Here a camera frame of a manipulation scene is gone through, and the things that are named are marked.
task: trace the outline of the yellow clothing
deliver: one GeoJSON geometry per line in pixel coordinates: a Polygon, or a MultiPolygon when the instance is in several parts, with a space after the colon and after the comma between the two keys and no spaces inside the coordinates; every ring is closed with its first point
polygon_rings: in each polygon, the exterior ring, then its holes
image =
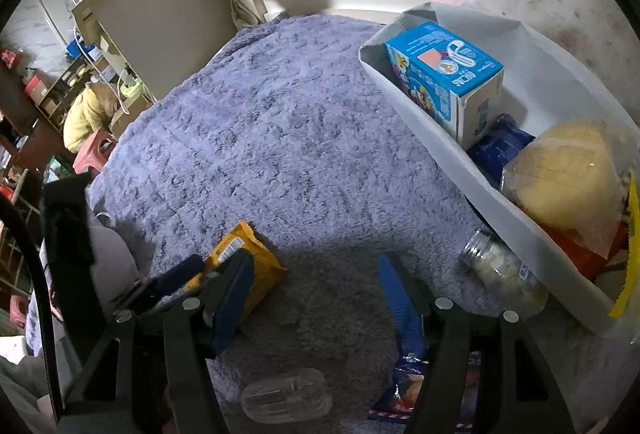
{"type": "Polygon", "coordinates": [[[85,88],[71,104],[66,116],[63,138],[72,153],[80,151],[84,141],[99,129],[109,129],[109,115],[91,88],[85,88]]]}

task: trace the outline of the orange snack bag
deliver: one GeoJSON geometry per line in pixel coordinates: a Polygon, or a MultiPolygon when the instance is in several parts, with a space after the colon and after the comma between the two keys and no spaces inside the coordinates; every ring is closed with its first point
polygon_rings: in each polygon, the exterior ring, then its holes
{"type": "Polygon", "coordinates": [[[204,273],[193,277],[185,288],[187,290],[197,288],[202,283],[205,273],[215,270],[239,249],[248,250],[254,258],[254,283],[244,302],[242,317],[245,318],[287,272],[275,255],[271,254],[269,249],[255,237],[254,231],[246,221],[240,221],[222,238],[213,252],[207,255],[204,273]]]}

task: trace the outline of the silver bolt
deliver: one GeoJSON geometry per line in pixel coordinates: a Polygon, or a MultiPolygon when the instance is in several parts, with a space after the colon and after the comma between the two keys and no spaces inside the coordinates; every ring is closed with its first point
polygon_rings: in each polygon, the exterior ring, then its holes
{"type": "Polygon", "coordinates": [[[436,299],[436,306],[440,309],[451,309],[453,308],[453,302],[446,297],[438,297],[436,299]]]}
{"type": "Polygon", "coordinates": [[[192,311],[200,307],[200,299],[197,297],[189,297],[182,301],[182,308],[187,311],[192,311]]]}
{"type": "Polygon", "coordinates": [[[116,313],[116,322],[118,324],[123,324],[124,322],[128,322],[131,320],[133,313],[129,309],[123,309],[116,313]]]}
{"type": "Polygon", "coordinates": [[[520,316],[514,312],[514,310],[508,309],[502,314],[502,317],[507,321],[515,324],[518,320],[520,320],[520,316]]]}

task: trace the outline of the clear plastic container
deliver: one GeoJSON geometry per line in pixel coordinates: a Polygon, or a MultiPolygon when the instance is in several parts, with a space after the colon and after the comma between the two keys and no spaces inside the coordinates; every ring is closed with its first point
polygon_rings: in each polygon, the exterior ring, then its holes
{"type": "Polygon", "coordinates": [[[523,318],[544,309],[549,290],[497,237],[476,230],[459,260],[473,268],[487,289],[523,318]]]}
{"type": "Polygon", "coordinates": [[[240,400],[244,413],[258,423],[319,418],[333,405],[324,376],[317,369],[299,369],[254,382],[240,400]]]}

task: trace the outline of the blue gripper pad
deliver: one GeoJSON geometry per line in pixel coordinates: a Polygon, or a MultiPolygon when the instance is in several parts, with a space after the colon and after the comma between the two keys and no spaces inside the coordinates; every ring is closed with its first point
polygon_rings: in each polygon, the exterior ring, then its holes
{"type": "Polygon", "coordinates": [[[244,301],[249,295],[249,290],[254,283],[254,260],[251,255],[240,266],[236,277],[231,281],[226,290],[220,307],[215,314],[215,336],[213,350],[216,355],[231,343],[236,331],[236,326],[244,309],[244,301]]]}
{"type": "Polygon", "coordinates": [[[427,354],[427,344],[424,340],[422,318],[415,310],[411,297],[386,254],[380,255],[378,278],[386,297],[386,305],[398,328],[402,356],[413,353],[418,358],[424,358],[427,354]]]}

